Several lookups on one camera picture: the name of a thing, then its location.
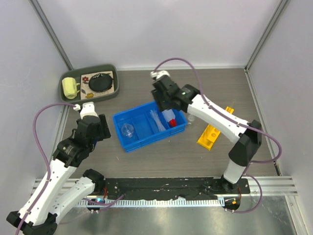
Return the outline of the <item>yellow test tube rack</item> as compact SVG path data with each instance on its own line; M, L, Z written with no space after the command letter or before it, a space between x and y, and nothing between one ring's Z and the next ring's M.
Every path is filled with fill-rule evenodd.
M197 143L202 147L211 150L220 133L220 130L209 124L197 140Z

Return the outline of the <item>blue divided plastic bin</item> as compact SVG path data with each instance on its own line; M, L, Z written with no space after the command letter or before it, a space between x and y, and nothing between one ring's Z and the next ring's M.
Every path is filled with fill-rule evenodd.
M160 132L150 115L151 110L156 110L165 131ZM164 116L159 111L157 104L152 101L137 107L114 114L112 119L121 146L126 152L131 152L161 139L173 136L185 130L187 120L182 111L174 110L176 127L170 127ZM121 126L129 123L134 126L134 136L127 138L121 133Z

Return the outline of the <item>bundle of plastic pipettes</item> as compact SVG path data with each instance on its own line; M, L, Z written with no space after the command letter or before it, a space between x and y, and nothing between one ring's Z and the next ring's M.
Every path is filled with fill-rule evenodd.
M158 127L158 130L159 130L160 132L165 131L166 129L165 129L165 127L163 126L163 124L161 123L160 118L159 118L159 116L158 116L156 110L151 110L151 111L150 111L150 115L151 115L151 117L153 118L153 120L155 121L155 123L156 123L156 125L157 125L157 127Z

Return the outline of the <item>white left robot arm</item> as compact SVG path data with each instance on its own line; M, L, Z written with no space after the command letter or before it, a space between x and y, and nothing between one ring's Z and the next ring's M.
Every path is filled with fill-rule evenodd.
M110 136L105 115L87 115L77 120L77 129L57 145L46 176L34 194L19 211L12 211L7 216L7 222L17 228L17 233L52 235L79 201L90 194L100 195L103 192L104 176L88 169L74 186L59 195L69 177L96 144Z

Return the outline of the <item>white wash bottle red cap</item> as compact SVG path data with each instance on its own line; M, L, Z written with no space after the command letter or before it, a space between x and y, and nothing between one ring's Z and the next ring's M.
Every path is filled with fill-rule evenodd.
M164 116L164 119L168 122L170 127L176 127L177 125L176 116L172 109L164 110L161 113Z

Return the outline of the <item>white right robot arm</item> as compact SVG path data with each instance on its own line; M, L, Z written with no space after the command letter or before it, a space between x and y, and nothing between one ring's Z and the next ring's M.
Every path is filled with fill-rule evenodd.
M261 124L256 120L248 122L232 115L201 96L200 91L192 85L180 88L167 71L152 72L150 76L154 87L152 95L161 111L176 109L193 115L217 129L234 144L228 154L228 166L221 182L216 186L216 190L233 193L239 186L238 181L244 170L262 144L261 134L254 131L260 130Z

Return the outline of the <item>small clear glass bottle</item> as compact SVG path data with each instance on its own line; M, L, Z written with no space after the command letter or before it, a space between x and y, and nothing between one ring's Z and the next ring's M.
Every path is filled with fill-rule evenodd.
M188 126L188 128L194 127L195 119L196 119L196 117L194 115L191 115L191 114L188 115L188 117L187 117L187 120L188 120L187 126Z

